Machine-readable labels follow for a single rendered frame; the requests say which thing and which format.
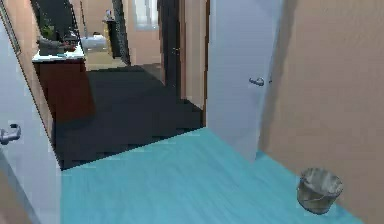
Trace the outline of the white room door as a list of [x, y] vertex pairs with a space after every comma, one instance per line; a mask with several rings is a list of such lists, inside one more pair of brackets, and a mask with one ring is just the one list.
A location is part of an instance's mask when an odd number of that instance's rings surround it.
[[60, 224], [60, 168], [2, 21], [0, 129], [21, 132], [17, 140], [0, 143], [0, 168], [31, 222]]
[[[207, 127], [253, 162], [286, 0], [210, 0]], [[263, 86], [249, 79], [264, 79]]]

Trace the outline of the dark room door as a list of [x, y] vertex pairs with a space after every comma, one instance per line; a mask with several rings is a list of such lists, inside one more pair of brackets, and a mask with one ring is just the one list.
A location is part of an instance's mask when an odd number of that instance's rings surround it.
[[159, 0], [166, 84], [176, 92], [180, 86], [179, 0]]

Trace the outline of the white window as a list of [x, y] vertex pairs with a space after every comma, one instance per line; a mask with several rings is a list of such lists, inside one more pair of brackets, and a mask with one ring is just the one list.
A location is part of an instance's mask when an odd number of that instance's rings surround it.
[[133, 0], [135, 25], [139, 30], [158, 28], [158, 0]]

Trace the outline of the black tall stand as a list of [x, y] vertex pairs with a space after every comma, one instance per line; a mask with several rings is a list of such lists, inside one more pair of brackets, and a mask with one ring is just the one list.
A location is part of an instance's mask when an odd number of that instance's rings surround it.
[[104, 20], [104, 34], [107, 42], [108, 53], [113, 59], [120, 57], [120, 46], [116, 30], [115, 20]]

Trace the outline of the brown cabinet with white top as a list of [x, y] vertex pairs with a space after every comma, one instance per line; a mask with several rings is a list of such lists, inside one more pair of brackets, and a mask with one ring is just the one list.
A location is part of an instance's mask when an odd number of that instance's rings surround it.
[[39, 83], [55, 122], [67, 122], [95, 113], [85, 54], [80, 45], [59, 55], [32, 57]]

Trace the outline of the grey metal waste bin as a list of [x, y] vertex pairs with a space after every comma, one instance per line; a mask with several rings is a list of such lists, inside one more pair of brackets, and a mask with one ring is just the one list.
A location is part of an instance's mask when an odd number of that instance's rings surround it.
[[300, 175], [297, 201], [307, 211], [327, 213], [343, 192], [343, 182], [334, 173], [318, 167], [307, 168]]

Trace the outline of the green house plant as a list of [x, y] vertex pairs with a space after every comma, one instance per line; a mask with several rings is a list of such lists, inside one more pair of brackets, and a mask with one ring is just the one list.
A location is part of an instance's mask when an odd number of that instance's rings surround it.
[[55, 40], [56, 39], [56, 34], [53, 26], [47, 26], [45, 25], [44, 27], [41, 28], [41, 35], [45, 39], [49, 40]]

